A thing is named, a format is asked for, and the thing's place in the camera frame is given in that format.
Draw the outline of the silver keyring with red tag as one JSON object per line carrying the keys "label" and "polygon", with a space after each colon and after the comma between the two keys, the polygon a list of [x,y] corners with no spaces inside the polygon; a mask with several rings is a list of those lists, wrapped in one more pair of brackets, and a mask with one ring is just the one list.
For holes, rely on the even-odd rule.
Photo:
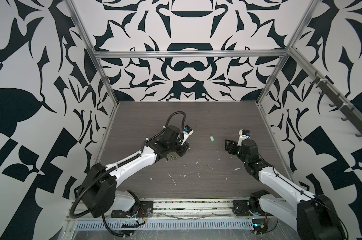
{"label": "silver keyring with red tag", "polygon": [[167,161],[177,160],[178,158],[184,156],[185,153],[188,151],[188,149],[189,149],[189,142],[185,142],[183,145],[175,144],[167,153],[166,160]]}

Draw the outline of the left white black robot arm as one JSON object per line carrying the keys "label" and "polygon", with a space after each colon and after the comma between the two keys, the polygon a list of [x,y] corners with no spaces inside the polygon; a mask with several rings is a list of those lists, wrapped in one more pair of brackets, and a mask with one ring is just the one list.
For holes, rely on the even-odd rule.
{"label": "left white black robot arm", "polygon": [[119,185],[143,168],[166,159],[169,154],[175,153],[182,157],[189,148],[187,139],[192,134],[190,126],[182,130],[173,125],[164,126],[158,135],[146,139],[136,153],[106,166],[101,163],[93,165],[78,189],[78,195],[70,208],[70,218],[76,219],[87,214],[98,218],[108,210],[134,216],[141,201],[130,190],[119,191]]}

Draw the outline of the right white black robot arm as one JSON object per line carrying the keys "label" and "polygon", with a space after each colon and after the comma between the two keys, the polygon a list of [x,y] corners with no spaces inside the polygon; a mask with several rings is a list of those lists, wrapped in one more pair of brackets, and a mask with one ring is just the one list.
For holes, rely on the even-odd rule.
{"label": "right white black robot arm", "polygon": [[348,239],[349,233],[332,201],[325,195],[315,195],[303,189],[280,174],[275,166],[262,158],[255,141],[225,140],[225,150],[243,162],[248,174],[279,195],[276,198],[266,190],[254,192],[247,206],[234,204],[234,214],[271,214],[294,229],[302,240]]}

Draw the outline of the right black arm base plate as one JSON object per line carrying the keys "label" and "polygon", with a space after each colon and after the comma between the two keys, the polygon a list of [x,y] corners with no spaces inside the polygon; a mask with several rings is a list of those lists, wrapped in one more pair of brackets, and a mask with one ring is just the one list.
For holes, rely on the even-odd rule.
{"label": "right black arm base plate", "polygon": [[260,207],[257,199],[234,200],[232,212],[237,217],[265,217],[266,212]]}

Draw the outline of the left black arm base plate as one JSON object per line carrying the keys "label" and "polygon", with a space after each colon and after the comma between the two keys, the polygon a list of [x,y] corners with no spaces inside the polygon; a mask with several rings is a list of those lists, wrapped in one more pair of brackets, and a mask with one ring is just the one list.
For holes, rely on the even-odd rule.
{"label": "left black arm base plate", "polygon": [[145,218],[153,213],[153,201],[141,201],[135,203],[127,212],[121,210],[112,210],[111,218]]}

